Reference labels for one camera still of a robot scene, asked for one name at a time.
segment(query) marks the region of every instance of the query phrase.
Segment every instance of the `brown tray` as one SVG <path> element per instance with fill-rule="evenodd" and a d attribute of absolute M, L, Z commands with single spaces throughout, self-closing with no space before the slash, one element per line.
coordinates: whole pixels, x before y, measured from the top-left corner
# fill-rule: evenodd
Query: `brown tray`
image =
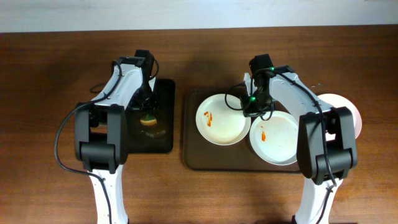
<path fill-rule="evenodd" d="M 249 135 L 231 146 L 218 146 L 207 141 L 197 129 L 195 116 L 203 100 L 218 93 L 225 91 L 192 90 L 185 98 L 182 157 L 187 167 L 193 170 L 300 173 L 296 162 L 277 166 L 263 161 L 253 151 Z"/>

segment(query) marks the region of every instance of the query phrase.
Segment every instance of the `white plate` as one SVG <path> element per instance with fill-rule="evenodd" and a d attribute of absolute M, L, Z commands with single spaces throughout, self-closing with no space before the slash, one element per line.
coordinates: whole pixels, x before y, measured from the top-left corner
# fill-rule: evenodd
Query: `white plate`
<path fill-rule="evenodd" d="M 196 122 L 200 134 L 209 142 L 220 146 L 228 146 L 247 135 L 251 119 L 245 118 L 242 111 L 231 110 L 225 104 L 225 94 L 213 95 L 205 99 L 197 110 Z M 227 101 L 233 108 L 240 108 L 241 101 L 228 95 Z M 210 114 L 213 118 L 208 126 Z"/>
<path fill-rule="evenodd" d="M 350 102 L 350 100 L 347 100 L 346 98 L 340 95 L 331 94 L 331 93 L 319 95 L 318 98 L 325 101 L 326 103 L 331 104 L 335 108 L 346 106 L 353 114 L 355 138 L 359 136 L 362 130 L 362 118 L 358 109 L 355 107 L 355 105 L 352 102 Z M 333 140 L 334 138 L 335 134 L 326 133 L 327 141 Z"/>
<path fill-rule="evenodd" d="M 299 126 L 294 117 L 282 111 L 274 111 L 268 121 L 258 117 L 251 125 L 250 143 L 257 155 L 265 161 L 285 166 L 297 161 L 297 137 Z"/>

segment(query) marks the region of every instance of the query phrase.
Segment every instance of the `wooden table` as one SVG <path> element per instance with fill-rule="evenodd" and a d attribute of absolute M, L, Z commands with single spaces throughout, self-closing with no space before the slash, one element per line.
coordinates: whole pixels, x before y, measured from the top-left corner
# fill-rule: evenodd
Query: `wooden table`
<path fill-rule="evenodd" d="M 61 170 L 53 142 L 64 116 L 106 82 L 111 60 L 149 49 L 159 78 L 176 83 L 174 149 L 129 156 L 124 205 L 133 223 L 278 223 L 299 208 L 303 177 L 196 172 L 183 166 L 182 100 L 195 87 L 241 81 L 253 56 L 289 64 L 315 93 L 361 112 L 358 166 L 331 209 L 332 223 L 398 219 L 398 26 L 60 32 L 0 35 L 0 223 L 96 223 L 88 177 Z M 81 168 L 73 123 L 60 157 Z"/>

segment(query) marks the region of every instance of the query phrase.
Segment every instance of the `black mat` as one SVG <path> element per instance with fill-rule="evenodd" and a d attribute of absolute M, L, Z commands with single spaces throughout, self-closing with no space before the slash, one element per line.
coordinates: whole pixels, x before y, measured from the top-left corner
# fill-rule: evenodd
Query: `black mat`
<path fill-rule="evenodd" d="M 197 129 L 195 116 L 206 98 L 225 91 L 193 90 L 185 98 L 183 125 L 183 162 L 193 170 L 300 173 L 297 163 L 277 166 L 263 161 L 252 149 L 249 134 L 231 146 L 208 142 Z M 276 105 L 276 110 L 284 110 Z"/>
<path fill-rule="evenodd" d="M 155 93 L 159 108 L 156 110 L 157 124 L 151 127 L 164 130 L 160 137 L 150 137 L 148 128 L 140 123 L 141 112 L 126 113 L 129 132 L 129 153 L 168 153 L 173 149 L 174 139 L 174 98 L 175 84 L 173 80 L 156 80 Z"/>

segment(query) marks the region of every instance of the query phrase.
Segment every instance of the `white wall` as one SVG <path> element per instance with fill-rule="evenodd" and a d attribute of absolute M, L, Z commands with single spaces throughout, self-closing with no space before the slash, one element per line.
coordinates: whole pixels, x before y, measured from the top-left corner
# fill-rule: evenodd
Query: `white wall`
<path fill-rule="evenodd" d="M 398 24 L 398 0 L 0 0 L 0 32 Z"/>

